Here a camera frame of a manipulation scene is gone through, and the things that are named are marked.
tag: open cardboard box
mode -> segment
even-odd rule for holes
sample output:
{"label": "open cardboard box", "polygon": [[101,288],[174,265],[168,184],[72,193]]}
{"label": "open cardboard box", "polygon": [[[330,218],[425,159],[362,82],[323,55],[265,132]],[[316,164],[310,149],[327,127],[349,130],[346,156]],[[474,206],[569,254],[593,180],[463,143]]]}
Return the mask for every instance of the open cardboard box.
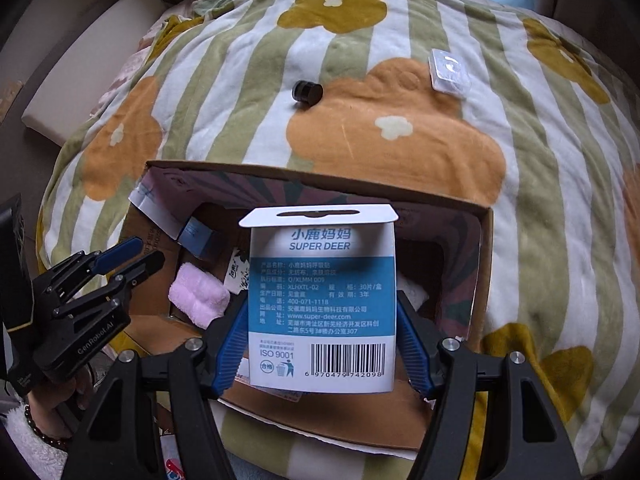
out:
{"label": "open cardboard box", "polygon": [[[248,230],[239,228],[238,220],[252,208],[382,202],[391,203],[399,215],[395,225],[398,269],[414,281],[427,276],[422,284],[431,299],[419,313],[432,317],[447,335],[466,338],[478,350],[491,271],[490,209],[372,182],[280,168],[176,161],[151,161],[147,166],[130,196],[132,205],[121,238],[139,236],[145,253],[159,249],[166,257],[164,268],[140,285],[130,303],[131,324],[126,333],[150,354],[172,351],[199,332],[172,316],[167,298],[178,266],[185,259],[194,262],[175,241],[191,216],[228,238],[216,263],[200,265],[223,278],[233,247],[248,247]],[[291,402],[236,381],[223,398],[241,410],[299,431],[391,449],[417,450],[431,417],[428,404],[409,386],[399,358],[394,390],[387,394],[305,394]]]}

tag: fluffy white sleeve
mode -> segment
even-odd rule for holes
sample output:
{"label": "fluffy white sleeve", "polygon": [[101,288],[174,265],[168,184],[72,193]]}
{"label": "fluffy white sleeve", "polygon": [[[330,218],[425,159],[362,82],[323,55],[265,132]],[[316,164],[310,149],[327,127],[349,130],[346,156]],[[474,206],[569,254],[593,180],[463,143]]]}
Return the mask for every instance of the fluffy white sleeve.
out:
{"label": "fluffy white sleeve", "polygon": [[45,444],[33,433],[24,416],[23,404],[6,414],[4,426],[15,447],[40,480],[60,480],[66,453]]}

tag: wrist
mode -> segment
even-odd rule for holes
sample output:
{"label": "wrist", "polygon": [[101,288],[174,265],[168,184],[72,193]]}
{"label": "wrist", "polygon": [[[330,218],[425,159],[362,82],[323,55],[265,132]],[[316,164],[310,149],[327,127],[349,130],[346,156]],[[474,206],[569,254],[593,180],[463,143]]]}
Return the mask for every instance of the wrist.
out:
{"label": "wrist", "polygon": [[31,418],[42,434],[52,439],[69,438],[71,431],[56,410],[46,410],[39,402],[27,395]]}

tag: metal screw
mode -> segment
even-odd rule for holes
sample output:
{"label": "metal screw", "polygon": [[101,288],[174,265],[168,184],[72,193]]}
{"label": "metal screw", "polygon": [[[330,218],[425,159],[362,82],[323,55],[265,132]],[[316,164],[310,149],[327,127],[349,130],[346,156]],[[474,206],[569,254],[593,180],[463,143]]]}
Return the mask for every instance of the metal screw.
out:
{"label": "metal screw", "polygon": [[509,354],[509,359],[511,359],[511,361],[513,363],[516,363],[517,365],[521,365],[524,361],[526,361],[526,358],[524,357],[524,354],[522,352],[511,352]]}
{"label": "metal screw", "polygon": [[442,340],[442,346],[450,352],[455,352],[458,348],[460,348],[460,341],[453,337],[447,337],[446,339]]}
{"label": "metal screw", "polygon": [[200,339],[199,337],[192,337],[191,339],[187,339],[187,341],[184,343],[184,347],[191,352],[200,350],[202,348],[202,339]]}
{"label": "metal screw", "polygon": [[133,358],[136,356],[136,353],[133,350],[124,350],[120,352],[118,356],[118,361],[122,361],[123,363],[130,363],[133,361]]}

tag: cardboard box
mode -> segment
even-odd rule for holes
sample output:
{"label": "cardboard box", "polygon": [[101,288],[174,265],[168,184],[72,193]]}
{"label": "cardboard box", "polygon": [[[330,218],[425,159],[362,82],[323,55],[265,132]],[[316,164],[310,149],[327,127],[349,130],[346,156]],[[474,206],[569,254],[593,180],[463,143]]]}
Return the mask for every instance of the cardboard box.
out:
{"label": "cardboard box", "polygon": [[255,386],[390,392],[398,215],[389,204],[265,207],[251,228],[249,365]]}
{"label": "cardboard box", "polygon": [[[488,208],[443,196],[280,168],[152,161],[132,202],[122,238],[145,240],[145,251],[164,251],[164,268],[138,287],[126,329],[151,354],[169,352],[198,330],[170,316],[167,293],[177,267],[190,256],[176,243],[191,216],[223,232],[227,245],[205,266],[224,277],[234,247],[248,250],[239,220],[255,207],[323,203],[390,203],[396,221],[396,265],[423,284],[430,299],[418,312],[447,335],[477,349],[491,273],[493,216]],[[283,426],[328,438],[392,449],[417,450],[431,417],[396,361],[394,389],[386,394],[305,394],[299,402],[236,383],[226,402]]]}

